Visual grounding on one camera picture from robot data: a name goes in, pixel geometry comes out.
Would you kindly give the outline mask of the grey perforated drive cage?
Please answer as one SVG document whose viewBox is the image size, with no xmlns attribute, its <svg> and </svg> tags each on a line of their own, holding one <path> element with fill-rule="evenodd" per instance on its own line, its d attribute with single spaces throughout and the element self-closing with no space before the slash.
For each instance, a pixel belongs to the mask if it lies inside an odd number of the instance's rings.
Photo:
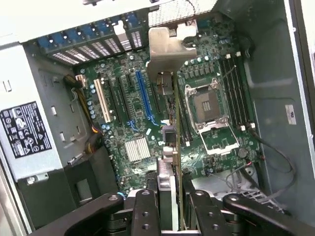
<svg viewBox="0 0 315 236">
<path fill-rule="evenodd" d="M 284 214 L 284 209 L 273 200 L 266 200 L 267 196 L 255 187 L 251 186 L 251 183 L 244 177 L 241 177 L 241 181 L 237 183 L 236 190 L 231 190 L 230 187 L 223 181 L 223 177 L 200 177 L 192 180 L 192 184 L 195 189 L 205 190 L 211 197 L 215 197 L 218 200 L 222 200 L 227 194 L 238 193 L 244 197 L 252 199 L 261 203 L 277 212 Z"/>
</svg>

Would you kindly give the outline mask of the silver chipset heatsink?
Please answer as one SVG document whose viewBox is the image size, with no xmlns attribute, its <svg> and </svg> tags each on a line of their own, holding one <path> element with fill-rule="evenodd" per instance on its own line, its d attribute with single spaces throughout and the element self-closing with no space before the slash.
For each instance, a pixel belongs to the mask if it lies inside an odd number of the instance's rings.
<svg viewBox="0 0 315 236">
<path fill-rule="evenodd" d="M 146 138 L 139 138 L 125 143 L 127 157 L 131 163 L 151 157 Z"/>
</svg>

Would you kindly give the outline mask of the metal socket cover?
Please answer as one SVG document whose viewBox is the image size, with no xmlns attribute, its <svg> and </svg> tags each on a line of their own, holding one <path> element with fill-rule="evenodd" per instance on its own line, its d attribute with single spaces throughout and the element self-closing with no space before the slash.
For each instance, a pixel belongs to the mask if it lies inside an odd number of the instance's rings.
<svg viewBox="0 0 315 236">
<path fill-rule="evenodd" d="M 206 153 L 212 155 L 227 155 L 241 145 L 228 117 L 214 121 L 196 123 L 197 133 L 200 135 Z"/>
</svg>

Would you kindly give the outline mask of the green motherboard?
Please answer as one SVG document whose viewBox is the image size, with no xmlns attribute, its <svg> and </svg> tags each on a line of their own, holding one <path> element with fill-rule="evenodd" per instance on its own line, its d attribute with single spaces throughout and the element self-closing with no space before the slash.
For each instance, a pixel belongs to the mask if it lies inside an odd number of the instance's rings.
<svg viewBox="0 0 315 236">
<path fill-rule="evenodd" d="M 221 59 L 233 58 L 240 51 L 235 24 L 231 19 L 203 20 L 197 22 L 197 34 L 185 39 L 188 47 L 197 51 L 196 57 L 186 60 L 178 70 L 178 86 L 180 91 L 182 129 L 186 141 L 181 149 L 182 170 L 193 178 L 210 176 L 239 167 L 251 168 L 261 155 L 258 142 L 250 134 L 244 122 L 240 128 L 232 123 L 230 108 L 220 67 Z M 119 189 L 128 193 L 133 189 L 146 187 L 146 176 L 157 169 L 156 162 L 162 156 L 162 131 L 168 123 L 168 110 L 163 96 L 158 93 L 157 86 L 151 82 L 146 68 L 150 59 L 149 48 L 141 48 L 115 58 L 100 59 L 77 68 L 77 72 L 86 83 L 83 91 L 87 99 L 87 110 L 93 122 L 94 130 L 103 134 L 103 144 L 109 151 Z M 150 101 L 153 122 L 147 119 L 144 103 L 135 72 L 140 70 L 144 79 L 146 93 Z M 200 135 L 191 125 L 185 102 L 185 85 L 197 87 L 208 84 L 213 78 L 222 86 L 222 103 L 226 106 L 228 121 L 240 147 L 248 150 L 246 158 L 239 158 L 234 149 L 227 155 L 206 153 Z M 100 79 L 107 101 L 111 122 L 106 123 L 102 114 L 94 80 Z M 120 126 L 113 110 L 109 89 L 105 80 L 110 80 L 118 113 L 122 120 Z M 125 143 L 139 138 L 146 138 L 151 157 L 131 163 L 127 157 Z"/>
</svg>

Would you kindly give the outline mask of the black plastic cover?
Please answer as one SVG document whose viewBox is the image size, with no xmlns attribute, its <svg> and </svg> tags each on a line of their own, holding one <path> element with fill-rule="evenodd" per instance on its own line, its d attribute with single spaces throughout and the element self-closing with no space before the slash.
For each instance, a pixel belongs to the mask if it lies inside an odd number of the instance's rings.
<svg viewBox="0 0 315 236">
<path fill-rule="evenodd" d="M 105 147 L 73 165 L 51 171 L 47 180 L 18 181 L 22 203 L 34 229 L 39 229 L 103 194 L 117 192 L 115 173 Z"/>
</svg>

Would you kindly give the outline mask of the CPU socket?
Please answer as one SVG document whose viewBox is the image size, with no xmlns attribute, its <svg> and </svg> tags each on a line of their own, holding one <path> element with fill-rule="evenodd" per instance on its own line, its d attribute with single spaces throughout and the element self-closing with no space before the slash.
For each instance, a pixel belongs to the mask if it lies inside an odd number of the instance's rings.
<svg viewBox="0 0 315 236">
<path fill-rule="evenodd" d="M 190 122 L 196 133 L 228 126 L 229 117 L 222 103 L 222 86 L 217 78 L 197 87 L 185 85 L 184 95 Z"/>
</svg>

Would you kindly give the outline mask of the black expansion slot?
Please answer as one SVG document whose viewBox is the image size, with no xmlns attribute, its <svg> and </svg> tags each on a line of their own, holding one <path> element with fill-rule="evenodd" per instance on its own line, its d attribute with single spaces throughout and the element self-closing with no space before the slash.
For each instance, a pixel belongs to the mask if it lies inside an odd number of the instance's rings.
<svg viewBox="0 0 315 236">
<path fill-rule="evenodd" d="M 106 83 L 106 87 L 108 87 L 108 89 L 109 89 L 110 99 L 111 99 L 112 104 L 113 104 L 112 105 L 113 106 L 113 110 L 114 110 L 115 115 L 117 117 L 118 123 L 121 126 L 122 125 L 122 120 L 121 120 L 121 117 L 120 117 L 120 115 L 118 113 L 117 102 L 116 102 L 115 97 L 114 97 L 114 91 L 113 91 L 111 82 L 110 82 L 110 80 L 105 80 L 105 83 Z"/>
</svg>

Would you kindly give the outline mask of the blue expansion slot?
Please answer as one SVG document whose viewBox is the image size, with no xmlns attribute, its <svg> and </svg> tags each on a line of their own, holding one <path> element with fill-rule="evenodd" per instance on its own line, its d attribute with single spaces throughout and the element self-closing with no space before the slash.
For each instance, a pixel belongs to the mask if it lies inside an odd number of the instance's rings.
<svg viewBox="0 0 315 236">
<path fill-rule="evenodd" d="M 147 93 L 146 93 L 146 87 L 145 87 L 142 73 L 140 70 L 137 70 L 135 72 L 135 75 L 136 75 L 138 85 L 140 88 L 140 92 L 141 92 L 142 100 L 144 103 L 147 119 L 150 120 L 151 122 L 153 122 L 153 115 L 152 115 L 152 111 L 151 111 L 151 107 L 150 107 L 150 101 L 149 101 Z"/>
</svg>

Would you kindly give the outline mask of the white expansion slot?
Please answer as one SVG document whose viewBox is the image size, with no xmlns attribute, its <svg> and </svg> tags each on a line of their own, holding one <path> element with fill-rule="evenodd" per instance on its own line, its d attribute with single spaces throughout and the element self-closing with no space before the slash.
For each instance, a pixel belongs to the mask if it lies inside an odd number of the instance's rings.
<svg viewBox="0 0 315 236">
<path fill-rule="evenodd" d="M 111 122 L 111 116 L 109 114 L 109 110 L 108 110 L 108 106 L 107 106 L 107 101 L 104 95 L 104 91 L 102 89 L 102 84 L 101 84 L 101 80 L 100 79 L 96 79 L 94 80 L 94 86 L 96 89 L 96 93 L 98 95 L 98 99 L 99 99 L 99 103 L 101 106 L 101 110 L 102 110 L 102 114 L 104 117 L 104 120 L 106 123 Z"/>
</svg>

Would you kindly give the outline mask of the black RAM slot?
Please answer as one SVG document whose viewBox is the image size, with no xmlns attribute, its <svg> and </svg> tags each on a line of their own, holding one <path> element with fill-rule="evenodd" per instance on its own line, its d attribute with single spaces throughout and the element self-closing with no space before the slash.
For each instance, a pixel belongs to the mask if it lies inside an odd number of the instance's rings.
<svg viewBox="0 0 315 236">
<path fill-rule="evenodd" d="M 223 75 L 235 65 L 233 58 L 221 59 L 220 68 Z M 230 108 L 232 123 L 240 128 L 245 122 L 245 116 L 242 108 L 242 97 L 238 87 L 237 69 L 235 69 L 227 78 L 223 79 L 226 96 Z"/>
<path fill-rule="evenodd" d="M 241 97 L 243 100 L 243 107 L 245 112 L 245 124 L 246 127 L 255 128 L 255 116 L 254 110 L 252 105 L 252 99 L 249 92 L 249 86 L 247 83 L 247 77 L 244 67 L 244 60 L 242 58 L 242 54 L 240 51 L 235 53 L 235 64 L 237 66 L 237 76 L 238 76 L 238 83 L 241 91 Z"/>
</svg>

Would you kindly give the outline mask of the open black PC case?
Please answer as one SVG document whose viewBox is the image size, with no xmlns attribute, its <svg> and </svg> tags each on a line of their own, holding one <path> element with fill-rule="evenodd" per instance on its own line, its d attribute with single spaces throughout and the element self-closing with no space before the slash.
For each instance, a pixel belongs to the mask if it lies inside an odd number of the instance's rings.
<svg viewBox="0 0 315 236">
<path fill-rule="evenodd" d="M 149 48 L 151 28 L 167 27 L 171 36 L 184 39 L 186 48 L 195 49 L 186 46 L 185 39 L 196 36 L 197 22 L 223 18 L 235 24 L 255 116 L 255 128 L 249 131 L 261 155 L 251 168 L 210 176 L 223 177 L 232 191 L 244 177 L 266 200 L 278 203 L 285 215 L 315 227 L 315 64 L 311 59 L 315 40 L 306 35 L 304 23 L 315 23 L 315 0 L 0 0 L 0 46 L 17 42 L 70 67 L 71 74 L 63 82 L 78 99 L 91 132 L 83 152 L 67 164 L 73 165 L 105 147 L 86 107 L 86 81 L 77 72 L 79 66 Z M 190 59 L 196 55 L 195 49 Z M 4 119 L 14 153 L 23 156 L 32 135 L 50 147 L 42 138 L 45 128 L 36 105 L 13 108 Z M 1 155 L 0 145 L 0 222 L 29 236 L 36 229 L 23 206 L 18 181 L 6 172 Z M 130 211 L 139 190 L 155 192 L 159 214 L 157 170 L 146 176 L 146 187 L 128 193 L 118 187 L 110 192 L 123 197 L 123 209 L 111 214 L 91 236 L 130 236 Z M 202 236 L 190 194 L 205 190 L 195 189 L 193 179 L 183 172 L 185 230 L 176 233 L 160 227 L 161 236 Z M 233 236 L 254 230 L 223 209 L 222 200 L 211 199 Z"/>
</svg>

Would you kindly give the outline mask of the locking lever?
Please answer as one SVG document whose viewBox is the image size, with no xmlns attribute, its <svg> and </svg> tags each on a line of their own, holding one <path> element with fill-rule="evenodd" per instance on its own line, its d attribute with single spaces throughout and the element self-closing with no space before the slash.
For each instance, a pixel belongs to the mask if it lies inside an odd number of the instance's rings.
<svg viewBox="0 0 315 236">
<path fill-rule="evenodd" d="M 222 76 L 221 79 L 223 80 L 223 79 L 227 78 L 228 75 L 230 75 L 236 68 L 237 68 L 237 66 L 236 66 L 236 65 L 233 65 L 232 68 L 231 68 L 228 72 L 226 72 L 226 73 Z"/>
</svg>

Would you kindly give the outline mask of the grey power supply unit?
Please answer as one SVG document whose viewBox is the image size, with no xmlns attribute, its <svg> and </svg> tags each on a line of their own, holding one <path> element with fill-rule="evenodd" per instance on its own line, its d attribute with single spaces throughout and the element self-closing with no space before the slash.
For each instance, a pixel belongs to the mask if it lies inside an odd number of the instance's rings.
<svg viewBox="0 0 315 236">
<path fill-rule="evenodd" d="M 14 181 L 63 169 L 79 156 L 90 129 L 78 99 L 63 82 L 70 67 L 40 56 L 17 42 L 0 46 L 0 145 L 6 172 Z M 23 156 L 14 153 L 4 114 L 36 105 L 45 128 L 43 139 L 32 135 Z"/>
</svg>

